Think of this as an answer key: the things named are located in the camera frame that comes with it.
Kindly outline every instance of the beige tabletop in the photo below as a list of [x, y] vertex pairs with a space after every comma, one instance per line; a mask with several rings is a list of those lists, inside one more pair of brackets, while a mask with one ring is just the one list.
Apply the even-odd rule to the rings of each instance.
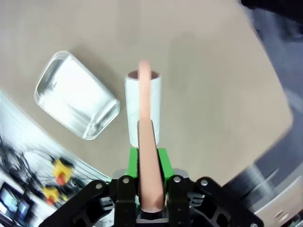
[[[232, 179], [292, 117], [281, 85], [234, 0], [1, 0], [0, 89], [67, 150], [111, 176], [130, 148], [124, 76], [140, 59], [163, 75], [159, 147], [195, 180]], [[34, 101], [51, 56], [68, 50], [121, 101], [94, 140], [78, 138]]]

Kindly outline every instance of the monitor screen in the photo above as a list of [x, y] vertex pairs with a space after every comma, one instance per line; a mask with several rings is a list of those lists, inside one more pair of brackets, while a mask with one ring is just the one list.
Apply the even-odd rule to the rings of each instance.
[[0, 189], [0, 212], [12, 218], [17, 211], [17, 218], [25, 220], [33, 202], [29, 198], [22, 198], [22, 194], [7, 183]]

